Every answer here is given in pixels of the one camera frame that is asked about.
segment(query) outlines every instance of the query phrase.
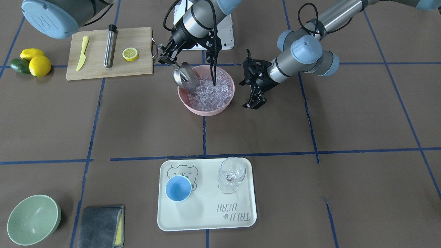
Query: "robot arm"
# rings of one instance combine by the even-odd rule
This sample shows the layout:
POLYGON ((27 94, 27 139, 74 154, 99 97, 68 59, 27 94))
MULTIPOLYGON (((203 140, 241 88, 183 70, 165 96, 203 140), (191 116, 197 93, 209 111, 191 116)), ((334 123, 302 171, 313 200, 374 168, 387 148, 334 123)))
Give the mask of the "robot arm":
MULTIPOLYGON (((423 10, 441 6, 441 0, 392 0, 423 10)), ((244 108, 258 109, 266 103, 264 93, 299 71, 318 76, 334 74, 340 64, 338 56, 321 47, 320 40, 338 31, 339 27, 357 13, 379 0, 340 0, 327 8, 318 18, 311 19, 297 31, 287 30, 277 40, 282 52, 271 61, 248 57, 243 63, 244 80, 239 84, 251 87, 250 99, 244 108)))
POLYGON ((221 22, 227 15, 242 2, 242 0, 199 0, 196 1, 182 18, 172 28, 172 36, 164 47, 160 45, 161 64, 175 65, 177 55, 184 49, 190 49, 196 44, 206 48, 206 60, 210 62, 215 53, 221 50, 221 42, 215 42, 212 29, 214 28, 213 9, 216 24, 221 22))
POLYGON ((24 0, 22 12, 38 31, 64 39, 117 0, 24 0))

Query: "lemon slice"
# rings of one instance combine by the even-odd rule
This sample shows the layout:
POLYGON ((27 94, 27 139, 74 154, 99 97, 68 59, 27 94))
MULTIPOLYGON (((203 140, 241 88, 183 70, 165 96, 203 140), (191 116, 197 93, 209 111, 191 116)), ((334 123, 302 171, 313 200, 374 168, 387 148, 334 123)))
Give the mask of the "lemon slice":
POLYGON ((129 48, 124 49, 123 57, 127 61, 134 61, 134 60, 138 59, 139 54, 135 48, 129 47, 129 48))

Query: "wooden cutting board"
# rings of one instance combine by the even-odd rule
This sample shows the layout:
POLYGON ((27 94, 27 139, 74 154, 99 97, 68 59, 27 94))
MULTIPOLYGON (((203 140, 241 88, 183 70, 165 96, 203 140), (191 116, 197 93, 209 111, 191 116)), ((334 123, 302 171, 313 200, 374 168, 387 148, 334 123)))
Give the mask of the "wooden cutting board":
POLYGON ((96 79, 153 73, 152 35, 151 27, 118 29, 113 65, 111 68, 105 68, 104 56, 108 30, 77 32, 72 35, 66 79, 96 79), (76 71, 84 36, 90 38, 85 52, 86 61, 83 67, 76 71), (123 58, 123 50, 128 47, 138 50, 139 58, 137 60, 128 62, 123 58))

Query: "black cable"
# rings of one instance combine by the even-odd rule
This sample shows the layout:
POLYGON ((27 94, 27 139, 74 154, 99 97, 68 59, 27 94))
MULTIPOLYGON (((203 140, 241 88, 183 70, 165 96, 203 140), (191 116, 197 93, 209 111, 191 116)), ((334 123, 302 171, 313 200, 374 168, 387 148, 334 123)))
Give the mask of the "black cable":
POLYGON ((314 4, 312 4, 312 3, 306 3, 306 4, 302 5, 302 6, 300 7, 300 9, 299 9, 299 12, 297 12, 297 19, 299 20, 300 26, 301 26, 304 30, 306 30, 307 32, 309 32, 309 33, 313 33, 314 36, 315 36, 316 34, 320 34, 320 33, 317 33, 317 28, 318 28, 318 10, 317 10, 317 7, 315 7, 314 4), (307 6, 307 5, 311 5, 311 6, 314 8, 314 11, 315 11, 316 23, 315 23, 315 29, 314 29, 314 31, 307 29, 307 28, 303 25, 302 20, 300 20, 300 12, 301 12, 302 9, 303 9, 305 6, 307 6))
POLYGON ((166 22, 167 22, 167 18, 168 18, 168 15, 170 14, 170 12, 172 12, 172 10, 176 7, 176 5, 178 4, 178 2, 179 1, 181 1, 181 0, 176 0, 171 6, 170 6, 170 8, 168 9, 168 11, 167 11, 167 13, 165 14, 165 17, 164 17, 164 22, 163 22, 163 26, 164 26, 164 28, 166 29, 166 30, 168 30, 168 31, 172 31, 172 29, 170 29, 170 28, 167 28, 167 26, 166 26, 166 22))
POLYGON ((92 24, 92 23, 96 23, 97 21, 99 21, 101 18, 103 18, 103 16, 110 10, 110 8, 113 6, 113 4, 111 4, 111 5, 109 5, 109 7, 107 8, 107 10, 106 11, 104 11, 104 13, 100 16, 100 17, 98 17, 98 19, 96 19, 96 20, 94 20, 94 21, 92 21, 92 22, 90 22, 90 23, 87 23, 87 24, 84 24, 83 26, 87 26, 87 25, 90 25, 90 24, 92 24))
MULTIPOLYGON (((313 33, 314 36, 315 36, 316 34, 320 34, 320 33, 317 32, 317 27, 318 27, 318 11, 317 11, 317 7, 315 7, 314 4, 312 4, 312 3, 306 3, 306 4, 302 5, 302 6, 300 7, 300 9, 299 9, 299 12, 297 13, 297 19, 299 20, 300 26, 301 26, 305 31, 307 31, 307 32, 309 32, 309 33, 313 33), (311 5, 311 6, 314 8, 314 11, 315 11, 316 23, 315 23, 315 29, 314 29, 314 31, 307 29, 307 28, 303 25, 302 21, 300 20, 300 12, 301 12, 301 10, 302 10, 305 6, 307 6, 307 5, 311 5)), ((335 33, 335 32, 337 32, 337 31, 343 29, 344 27, 346 27, 346 26, 351 22, 351 20, 352 20, 352 17, 349 19, 349 21, 348 21, 346 24, 344 24, 343 26, 341 26, 340 28, 338 28, 338 29, 336 29, 336 30, 333 30, 333 31, 328 32, 328 34, 332 34, 332 33, 335 33)))
POLYGON ((211 7, 211 12, 213 13, 213 25, 214 25, 214 30, 213 30, 213 38, 214 38, 214 55, 213 58, 211 59, 210 62, 210 74, 211 74, 211 79, 213 80, 213 86, 216 86, 216 69, 217 69, 217 55, 219 54, 219 51, 217 50, 217 21, 216 21, 216 12, 214 10, 214 6, 213 3, 210 0, 205 0, 210 4, 211 7))

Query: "blue cup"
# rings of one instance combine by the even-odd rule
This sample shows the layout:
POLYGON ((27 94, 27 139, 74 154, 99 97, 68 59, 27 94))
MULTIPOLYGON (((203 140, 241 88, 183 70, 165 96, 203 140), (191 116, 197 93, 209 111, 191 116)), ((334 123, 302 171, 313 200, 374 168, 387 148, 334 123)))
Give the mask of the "blue cup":
POLYGON ((165 193, 175 202, 183 201, 190 196, 191 182, 184 176, 174 176, 168 180, 165 193))

